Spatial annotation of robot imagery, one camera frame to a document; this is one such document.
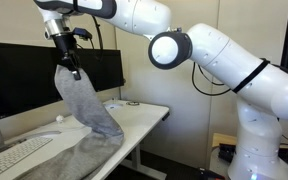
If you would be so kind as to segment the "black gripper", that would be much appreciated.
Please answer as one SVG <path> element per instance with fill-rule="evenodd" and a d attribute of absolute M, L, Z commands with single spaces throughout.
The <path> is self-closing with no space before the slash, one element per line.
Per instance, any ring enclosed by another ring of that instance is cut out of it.
<path fill-rule="evenodd" d="M 60 52 L 59 64 L 69 69 L 75 80 L 81 80 L 79 72 L 80 62 L 76 54 L 76 40 L 72 33 L 57 34 L 52 37 L 56 48 Z"/>

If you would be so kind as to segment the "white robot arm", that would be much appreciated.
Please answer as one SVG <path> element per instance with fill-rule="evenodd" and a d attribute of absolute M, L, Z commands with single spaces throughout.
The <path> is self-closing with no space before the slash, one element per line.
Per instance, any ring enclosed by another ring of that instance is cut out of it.
<path fill-rule="evenodd" d="M 77 80 L 75 40 L 65 24 L 88 14 L 150 40 L 151 63 L 163 70 L 186 60 L 207 71 L 237 94 L 237 145 L 228 167 L 231 180 L 288 180 L 288 164 L 279 158 L 281 119 L 288 120 L 288 70 L 258 58 L 206 24 L 188 32 L 170 27 L 170 9 L 156 0 L 33 0 L 45 34 L 63 53 L 64 65 Z"/>

